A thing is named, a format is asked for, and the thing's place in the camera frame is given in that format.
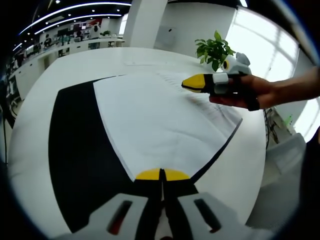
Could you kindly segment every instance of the ceiling light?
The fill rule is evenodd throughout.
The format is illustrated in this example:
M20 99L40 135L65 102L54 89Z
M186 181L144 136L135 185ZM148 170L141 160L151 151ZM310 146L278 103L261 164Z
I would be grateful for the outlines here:
M50 26L46 26L45 28L41 29L40 31L37 31L34 33L34 35L37 35L39 33L41 33L42 31L45 31L49 28L52 28L54 26L57 26L59 24L63 24L63 23L66 23L68 21L74 21L76 22L76 19L84 19L84 18L90 18L90 17L106 17L106 16L114 16L114 17L121 17L121 14L93 14L93 15L86 15L86 16L77 16L77 17L73 17L73 18L70 18L70 19L67 19L67 20L63 20L63 21L60 21L60 22L57 22L57 23L54 23Z
M241 5L242 5L243 7L245 7L245 8L248 7L246 0L240 0L240 3L241 3Z
M121 6L131 6L130 3L123 3L123 2L91 2L91 3L83 3L83 4L78 4L78 5L74 5L74 6L68 6L66 8L63 8L63 9L60 9L58 11L55 11L55 12L52 12L40 19L38 19L37 21L33 22L32 24L30 24L29 26L27 26L24 30L22 30L20 34L22 34L25 30L31 28L32 26L40 23L41 21L47 19L47 18L50 18L52 17L53 15L56 15L56 14L59 14L59 13L62 13L64 11L68 11L68 10L71 10L71 9L75 9L75 8L81 8L81 7L85 7L85 6L95 6L95 5L121 5Z
M16 46L12 51L15 51L18 47L20 47L22 43L19 43L18 46Z

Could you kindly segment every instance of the office desk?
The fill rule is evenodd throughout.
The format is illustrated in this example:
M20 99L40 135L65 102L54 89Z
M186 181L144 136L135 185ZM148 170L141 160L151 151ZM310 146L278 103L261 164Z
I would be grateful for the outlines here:
M20 97L24 100L41 74L58 59L59 51L69 48L69 54L74 54L89 50L89 44L100 43L100 48L107 48L109 43L112 42L124 43L125 41L111 37L73 42L71 44L65 43L63 46L52 46L28 59L10 78L15 76Z
M9 178L22 208L49 238L70 232L57 204L48 159L50 122L58 91L110 76L154 71L208 73L198 59L182 54L147 48L103 48L57 59L30 90L12 131ZM234 209L244 224L263 177L266 135L262 111L239 112L243 118L240 127L195 186Z

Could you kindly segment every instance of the white plastic part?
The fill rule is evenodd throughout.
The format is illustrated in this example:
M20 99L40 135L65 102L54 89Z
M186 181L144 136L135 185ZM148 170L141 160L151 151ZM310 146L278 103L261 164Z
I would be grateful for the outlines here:
M212 79L214 84L227 84L229 82L229 77L226 72L216 72L212 74Z

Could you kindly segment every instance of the black strap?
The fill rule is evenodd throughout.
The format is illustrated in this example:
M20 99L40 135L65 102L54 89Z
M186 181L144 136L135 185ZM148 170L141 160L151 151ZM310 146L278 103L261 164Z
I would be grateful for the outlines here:
M247 105L247 109L251 112L259 110L260 104L256 92L251 87L242 84L241 77L246 76L246 74L230 74L228 76L229 78L233 79L234 89L238 91L237 95L243 98L245 104Z

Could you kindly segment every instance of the white pillar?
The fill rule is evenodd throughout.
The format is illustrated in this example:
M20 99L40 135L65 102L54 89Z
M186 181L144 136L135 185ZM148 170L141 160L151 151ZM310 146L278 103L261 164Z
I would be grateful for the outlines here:
M168 0L133 0L123 34L129 47L154 48Z

